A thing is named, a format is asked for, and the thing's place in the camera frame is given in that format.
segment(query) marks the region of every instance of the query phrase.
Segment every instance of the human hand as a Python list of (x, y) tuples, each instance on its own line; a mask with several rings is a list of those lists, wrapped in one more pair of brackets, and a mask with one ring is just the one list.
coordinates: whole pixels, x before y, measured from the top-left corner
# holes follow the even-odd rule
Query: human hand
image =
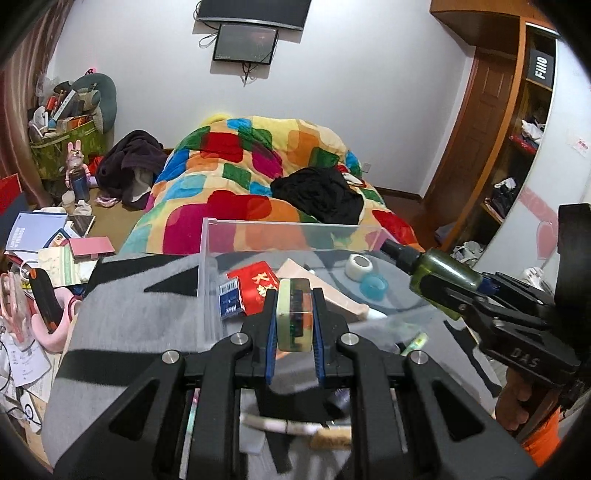
[(520, 374), (507, 370), (507, 385), (503, 388), (499, 400), (496, 402), (496, 420), (505, 430), (517, 430), (530, 415), (521, 407), (519, 402), (527, 401), (531, 397), (531, 383), (523, 379)]

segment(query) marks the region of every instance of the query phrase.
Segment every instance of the black sign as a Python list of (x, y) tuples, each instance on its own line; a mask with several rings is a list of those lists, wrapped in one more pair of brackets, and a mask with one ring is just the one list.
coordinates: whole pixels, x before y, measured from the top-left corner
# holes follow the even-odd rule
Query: black sign
[(552, 88), (554, 80), (554, 57), (539, 50), (530, 50), (530, 68), (527, 77), (534, 82)]

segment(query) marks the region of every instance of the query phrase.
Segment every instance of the television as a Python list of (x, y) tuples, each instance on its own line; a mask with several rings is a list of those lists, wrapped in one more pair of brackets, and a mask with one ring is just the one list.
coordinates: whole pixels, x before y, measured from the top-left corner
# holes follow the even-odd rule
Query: television
[(245, 24), (221, 24), (214, 60), (271, 64), (277, 43), (276, 28)]
[(304, 30), (311, 0), (202, 0), (197, 20)]

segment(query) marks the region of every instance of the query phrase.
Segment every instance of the blue package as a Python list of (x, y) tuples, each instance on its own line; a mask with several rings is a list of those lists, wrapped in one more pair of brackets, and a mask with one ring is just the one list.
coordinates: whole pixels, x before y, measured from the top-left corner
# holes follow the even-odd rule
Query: blue package
[(223, 319), (244, 312), (240, 298), (240, 286), (237, 278), (220, 285), (220, 315)]

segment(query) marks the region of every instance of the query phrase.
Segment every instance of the green bottle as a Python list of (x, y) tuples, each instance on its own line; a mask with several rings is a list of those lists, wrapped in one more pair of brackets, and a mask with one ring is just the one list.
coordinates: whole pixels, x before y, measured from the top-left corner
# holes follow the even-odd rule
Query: green bottle
[(386, 240), (381, 250), (395, 261), (400, 270), (410, 275), (410, 289), (413, 292), (435, 305), (454, 320), (457, 320), (461, 315), (423, 295), (420, 288), (421, 279), (429, 273), (436, 273), (447, 281), (474, 292), (478, 290), (482, 283), (483, 277), (478, 272), (435, 248), (422, 253), (408, 245), (400, 245), (391, 240)]

